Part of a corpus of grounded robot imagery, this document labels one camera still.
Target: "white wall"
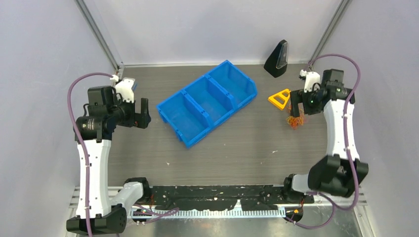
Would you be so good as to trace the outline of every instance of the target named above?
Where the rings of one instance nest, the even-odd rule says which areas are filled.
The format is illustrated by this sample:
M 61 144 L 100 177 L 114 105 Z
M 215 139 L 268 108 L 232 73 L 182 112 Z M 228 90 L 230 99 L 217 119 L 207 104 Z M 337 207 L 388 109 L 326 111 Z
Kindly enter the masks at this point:
M 340 0 L 90 0 L 125 65 L 307 62 Z
M 79 179 L 68 86 L 112 67 L 72 0 L 0 0 L 0 22 L 0 236 L 59 237 Z M 76 86 L 77 116 L 103 83 Z
M 417 236 L 419 194 L 419 2 L 353 1 L 323 53 L 342 53 L 362 70 L 355 92 L 358 152 L 370 165 L 362 184 L 379 237 Z M 315 69 L 356 73 L 340 59 L 321 59 Z

